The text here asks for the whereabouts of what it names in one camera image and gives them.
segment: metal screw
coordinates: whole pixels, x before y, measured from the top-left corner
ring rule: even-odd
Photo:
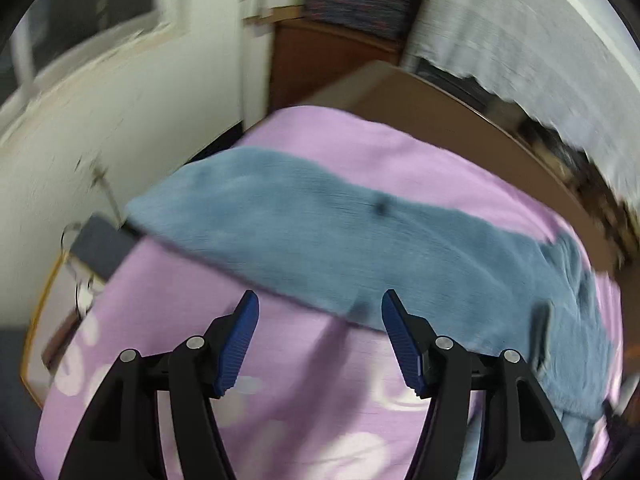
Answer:
[[[447,336],[441,335],[436,339],[436,346],[443,350],[451,350],[453,348],[453,341]]]
[[[133,361],[133,359],[136,358],[136,351],[135,350],[123,350],[122,353],[120,354],[120,360],[123,363],[130,363]]]
[[[520,360],[520,354],[518,354],[515,350],[507,350],[504,353],[504,358],[507,359],[510,363],[517,363]]]
[[[204,339],[199,335],[195,335],[190,337],[187,341],[187,347],[191,348],[191,350],[197,350],[198,348],[202,348],[204,346]]]

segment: white polka dot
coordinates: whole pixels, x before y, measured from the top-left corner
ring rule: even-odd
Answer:
[[[329,444],[306,471],[306,480],[371,480],[389,463],[386,443],[379,435],[359,432]]]
[[[89,313],[80,324],[80,335],[87,346],[95,346],[100,339],[100,324],[94,314]]]
[[[425,412],[431,399],[421,399],[404,384],[388,338],[380,340],[371,359],[371,397],[390,412]]]
[[[175,443],[174,420],[171,418],[171,395],[169,392],[158,392],[158,428],[160,430],[160,445],[164,457],[164,467],[167,478],[182,480],[182,467]]]
[[[76,296],[78,309],[87,312],[94,303],[94,294],[89,290],[86,283],[81,283],[78,287],[78,295]]]
[[[244,395],[227,390],[221,399],[211,399],[211,408],[219,428],[228,428],[244,418]]]
[[[241,375],[236,379],[234,390],[245,395],[255,395],[261,392],[263,387],[262,380],[248,375]]]
[[[82,360],[82,352],[78,345],[71,343],[60,362],[53,383],[62,394],[67,397],[73,397],[80,393],[83,382],[84,361]]]
[[[91,402],[91,399],[94,398],[95,393],[98,391],[98,388],[102,384],[102,380],[105,378],[110,369],[111,365],[102,365],[98,367],[98,369],[91,376],[91,379],[89,379],[89,383],[86,386],[86,392],[84,393],[85,406],[88,406]]]

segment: folded blanket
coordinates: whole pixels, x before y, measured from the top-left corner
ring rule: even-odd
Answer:
[[[184,167],[129,211],[184,250],[363,325],[382,329],[380,298],[394,288],[412,314],[470,350],[519,350],[581,458],[611,348],[570,236],[541,244],[258,148]]]

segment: blue gripper pad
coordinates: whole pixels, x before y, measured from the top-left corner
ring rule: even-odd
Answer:
[[[422,355],[388,292],[382,296],[382,322],[394,348],[404,383],[419,396],[425,389]]]
[[[251,293],[220,352],[218,378],[214,384],[214,390],[219,396],[223,396],[229,388],[236,384],[242,361],[257,324],[258,296]]]

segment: white wall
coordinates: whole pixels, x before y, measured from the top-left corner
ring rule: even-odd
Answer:
[[[246,0],[242,16],[264,16],[273,7],[298,5],[298,0]],[[265,117],[268,105],[273,25],[245,24],[242,30],[242,120],[245,128]]]
[[[63,227],[110,213],[241,118],[239,0],[185,0],[184,30],[141,38],[30,106],[0,145],[0,324],[28,321]]]

